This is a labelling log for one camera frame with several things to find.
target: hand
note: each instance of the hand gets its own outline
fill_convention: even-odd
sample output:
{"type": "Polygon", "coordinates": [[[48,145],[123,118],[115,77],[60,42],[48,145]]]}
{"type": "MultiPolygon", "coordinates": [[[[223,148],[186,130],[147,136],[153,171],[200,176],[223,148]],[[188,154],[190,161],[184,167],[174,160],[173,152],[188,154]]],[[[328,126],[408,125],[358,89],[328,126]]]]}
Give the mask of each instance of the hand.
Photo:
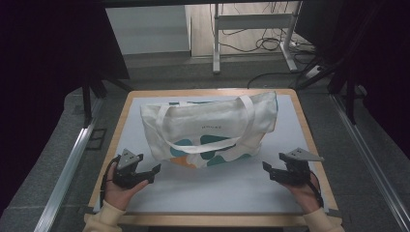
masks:
{"type": "MultiPolygon", "coordinates": [[[[310,173],[310,180],[313,185],[319,189],[319,181],[313,173],[310,173]]],[[[319,202],[317,202],[313,190],[308,185],[304,184],[303,186],[296,187],[286,184],[282,185],[289,189],[289,191],[295,196],[296,201],[302,207],[305,214],[310,214],[320,208],[319,202]]]]}
{"type": "Polygon", "coordinates": [[[109,167],[107,182],[105,187],[105,201],[113,207],[125,211],[130,203],[131,198],[139,191],[144,189],[148,185],[148,180],[145,180],[131,189],[124,189],[112,182],[114,177],[114,170],[117,163],[114,162],[109,167]]]}

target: beige sleeve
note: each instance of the beige sleeve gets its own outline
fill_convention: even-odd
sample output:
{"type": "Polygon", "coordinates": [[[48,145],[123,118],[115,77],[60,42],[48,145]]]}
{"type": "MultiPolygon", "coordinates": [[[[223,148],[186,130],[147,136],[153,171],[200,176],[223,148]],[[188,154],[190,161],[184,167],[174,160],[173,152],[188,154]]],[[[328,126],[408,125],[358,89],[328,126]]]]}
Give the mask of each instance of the beige sleeve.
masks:
{"type": "Polygon", "coordinates": [[[124,213],[104,201],[101,210],[87,219],[83,232],[121,232],[117,223],[124,213]]]}
{"type": "Polygon", "coordinates": [[[340,225],[334,225],[323,211],[323,208],[304,215],[305,222],[310,232],[343,232],[344,229],[340,225]]]}

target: metal rail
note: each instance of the metal rail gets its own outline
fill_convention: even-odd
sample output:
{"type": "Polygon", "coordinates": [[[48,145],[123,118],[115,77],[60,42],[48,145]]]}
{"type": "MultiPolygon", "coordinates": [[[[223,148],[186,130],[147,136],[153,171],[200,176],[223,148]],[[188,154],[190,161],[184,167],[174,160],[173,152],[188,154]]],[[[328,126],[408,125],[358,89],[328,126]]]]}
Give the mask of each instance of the metal rail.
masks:
{"type": "Polygon", "coordinates": [[[388,206],[392,210],[392,213],[397,220],[401,231],[410,231],[410,217],[409,213],[400,197],[398,196],[395,188],[390,183],[389,179],[384,174],[383,170],[374,158],[373,153],[368,148],[365,140],[363,139],[359,129],[353,125],[345,114],[344,105],[340,98],[335,95],[331,95],[331,100],[335,104],[337,112],[344,124],[346,126],[350,136],[355,142],[362,159],[364,160],[368,171],[374,179],[374,182],[378,186],[380,192],[385,198],[388,206]]]}
{"type": "Polygon", "coordinates": [[[96,102],[93,107],[93,119],[86,129],[82,129],[79,133],[79,136],[73,146],[72,152],[64,166],[63,171],[61,172],[60,178],[57,181],[57,184],[54,187],[53,192],[48,199],[47,204],[45,205],[42,216],[37,223],[35,232],[45,232],[51,229],[52,223],[55,220],[60,205],[66,195],[67,189],[70,186],[73,175],[78,167],[78,163],[81,160],[82,154],[87,145],[88,139],[90,138],[91,132],[97,122],[97,119],[100,115],[100,109],[103,104],[102,99],[96,99],[96,102]]]}

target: bag handle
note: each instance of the bag handle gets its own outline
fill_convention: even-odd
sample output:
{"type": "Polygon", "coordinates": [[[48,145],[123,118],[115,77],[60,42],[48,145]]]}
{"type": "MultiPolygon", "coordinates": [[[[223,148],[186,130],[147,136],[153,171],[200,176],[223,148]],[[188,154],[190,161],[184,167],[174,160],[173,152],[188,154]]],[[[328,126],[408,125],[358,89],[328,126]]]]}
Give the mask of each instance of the bag handle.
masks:
{"type": "Polygon", "coordinates": [[[237,142],[242,141],[245,138],[245,135],[248,134],[248,132],[252,129],[253,127],[253,122],[255,119],[255,110],[253,106],[253,102],[250,99],[249,96],[241,96],[238,99],[240,99],[244,105],[244,108],[247,112],[248,119],[247,119],[247,126],[242,133],[241,136],[239,137],[234,137],[234,138],[229,138],[225,139],[222,141],[214,142],[214,143],[207,143],[207,144],[202,144],[198,146],[180,146],[180,145],[175,145],[174,143],[171,143],[168,141],[163,136],[163,120],[165,118],[166,112],[168,112],[168,109],[171,107],[171,105],[162,105],[160,108],[160,111],[158,113],[158,117],[156,120],[156,126],[157,126],[157,134],[162,138],[163,141],[165,141],[170,147],[174,148],[175,150],[179,150],[188,154],[196,154],[196,153],[204,153],[204,152],[209,152],[209,151],[215,151],[219,149],[223,149],[226,147],[230,147],[235,145],[237,142]]]}

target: white tote bag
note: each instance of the white tote bag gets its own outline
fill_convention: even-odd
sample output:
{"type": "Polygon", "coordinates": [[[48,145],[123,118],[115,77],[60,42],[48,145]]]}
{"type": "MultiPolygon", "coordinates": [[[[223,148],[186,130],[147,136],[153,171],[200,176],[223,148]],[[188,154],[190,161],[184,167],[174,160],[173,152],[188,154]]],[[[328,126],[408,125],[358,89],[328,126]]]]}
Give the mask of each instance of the white tote bag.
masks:
{"type": "Polygon", "coordinates": [[[156,160],[205,167],[255,156],[275,128],[275,92],[231,101],[140,106],[145,136],[156,160]]]}

